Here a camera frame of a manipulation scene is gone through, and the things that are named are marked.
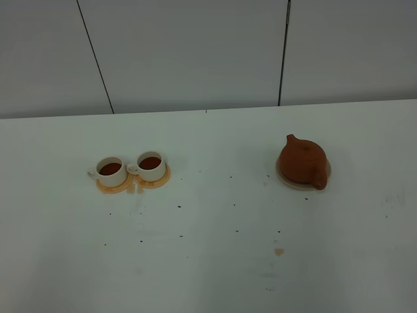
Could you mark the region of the brown clay teapot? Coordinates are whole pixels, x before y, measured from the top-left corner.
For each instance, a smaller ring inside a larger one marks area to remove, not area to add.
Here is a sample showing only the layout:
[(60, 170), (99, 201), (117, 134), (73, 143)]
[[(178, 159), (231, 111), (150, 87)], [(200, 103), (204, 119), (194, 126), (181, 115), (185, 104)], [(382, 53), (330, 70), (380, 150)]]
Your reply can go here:
[(315, 142), (287, 135), (287, 142), (276, 161), (278, 173), (289, 183), (324, 190), (328, 183), (328, 159)]

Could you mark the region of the beige round teapot mat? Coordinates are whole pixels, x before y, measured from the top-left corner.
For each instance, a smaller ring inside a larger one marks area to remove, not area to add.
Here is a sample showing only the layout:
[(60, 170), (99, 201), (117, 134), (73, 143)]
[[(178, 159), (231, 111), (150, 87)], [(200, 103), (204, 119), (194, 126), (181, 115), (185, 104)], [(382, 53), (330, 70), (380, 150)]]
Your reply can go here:
[(292, 188), (295, 190), (303, 190), (303, 191), (312, 190), (312, 191), (322, 192), (322, 190), (318, 190), (314, 188), (311, 184), (296, 183), (296, 182), (289, 180), (286, 176), (284, 176), (284, 174), (282, 174), (280, 170), (280, 158), (277, 158), (276, 160), (275, 171), (280, 181), (286, 186), (288, 186), (289, 188)]

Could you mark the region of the right white teacup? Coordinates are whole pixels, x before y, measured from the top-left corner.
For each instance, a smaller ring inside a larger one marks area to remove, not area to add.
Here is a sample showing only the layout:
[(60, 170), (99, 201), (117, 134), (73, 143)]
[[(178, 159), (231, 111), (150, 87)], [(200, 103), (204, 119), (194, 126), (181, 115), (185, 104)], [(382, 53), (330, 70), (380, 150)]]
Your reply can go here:
[(147, 151), (139, 155), (134, 163), (128, 164), (126, 170), (146, 182), (155, 182), (165, 175), (167, 166), (160, 153)]

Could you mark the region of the white teacup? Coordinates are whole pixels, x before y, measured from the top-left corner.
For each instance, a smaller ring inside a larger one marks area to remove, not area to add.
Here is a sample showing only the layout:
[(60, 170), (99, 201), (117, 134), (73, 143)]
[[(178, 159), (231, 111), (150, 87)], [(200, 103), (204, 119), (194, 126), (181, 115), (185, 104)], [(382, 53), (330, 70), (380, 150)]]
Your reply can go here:
[(146, 182), (155, 182), (165, 175), (167, 166), (160, 153), (147, 151), (139, 155), (134, 163), (128, 164), (126, 170)]
[(115, 156), (109, 156), (100, 160), (94, 167), (87, 169), (87, 175), (92, 179), (109, 188), (123, 184), (128, 172), (124, 162)]

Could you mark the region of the right orange round coaster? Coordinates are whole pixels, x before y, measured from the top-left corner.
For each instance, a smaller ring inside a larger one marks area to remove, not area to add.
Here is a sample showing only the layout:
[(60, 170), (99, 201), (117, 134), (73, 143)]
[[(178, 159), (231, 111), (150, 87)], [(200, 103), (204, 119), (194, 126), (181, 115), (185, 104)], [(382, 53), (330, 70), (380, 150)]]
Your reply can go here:
[(155, 189), (160, 188), (161, 186), (165, 185), (171, 176), (171, 168), (168, 163), (165, 163), (166, 171), (164, 173), (164, 176), (157, 180), (157, 181), (146, 181), (142, 179), (139, 175), (136, 175), (134, 178), (134, 181), (141, 187), (146, 189)]

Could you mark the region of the orange round coaster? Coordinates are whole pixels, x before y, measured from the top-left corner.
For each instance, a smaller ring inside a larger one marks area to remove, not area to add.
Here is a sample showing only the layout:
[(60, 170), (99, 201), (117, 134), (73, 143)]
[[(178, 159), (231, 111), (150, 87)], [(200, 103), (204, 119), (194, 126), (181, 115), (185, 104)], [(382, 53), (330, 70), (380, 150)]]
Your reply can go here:
[(133, 194), (135, 192), (135, 183), (134, 183), (134, 176), (132, 174), (128, 174), (125, 181), (120, 184), (119, 186), (115, 187), (107, 187), (104, 186), (98, 179), (96, 180), (96, 187), (101, 193), (103, 194), (118, 194), (121, 192), (126, 192), (128, 194)]
[(134, 181), (141, 187), (146, 189), (155, 189), (160, 188), (161, 186), (165, 185), (171, 176), (171, 168), (168, 163), (165, 163), (166, 171), (164, 173), (164, 176), (157, 180), (157, 181), (146, 181), (142, 179), (139, 175), (136, 175), (134, 178)]

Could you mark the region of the left orange round coaster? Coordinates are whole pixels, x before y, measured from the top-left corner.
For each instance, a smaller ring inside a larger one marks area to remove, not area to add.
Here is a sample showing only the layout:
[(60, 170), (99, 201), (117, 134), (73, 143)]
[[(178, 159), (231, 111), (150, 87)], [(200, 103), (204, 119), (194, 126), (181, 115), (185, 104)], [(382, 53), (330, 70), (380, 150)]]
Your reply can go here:
[(98, 179), (96, 180), (96, 187), (101, 193), (103, 194), (118, 194), (121, 192), (126, 192), (128, 194), (133, 194), (135, 192), (135, 183), (134, 183), (134, 176), (132, 174), (128, 174), (125, 181), (120, 184), (119, 186), (115, 187), (107, 187), (104, 186)]

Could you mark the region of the left white teacup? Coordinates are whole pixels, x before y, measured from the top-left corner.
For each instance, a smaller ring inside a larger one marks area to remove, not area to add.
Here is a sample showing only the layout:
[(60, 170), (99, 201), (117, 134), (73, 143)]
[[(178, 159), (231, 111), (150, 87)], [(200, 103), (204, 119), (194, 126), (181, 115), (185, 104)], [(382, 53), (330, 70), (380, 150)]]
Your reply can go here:
[(87, 175), (92, 179), (109, 188), (123, 184), (128, 172), (124, 162), (115, 156), (109, 156), (100, 160), (94, 167), (87, 169)]

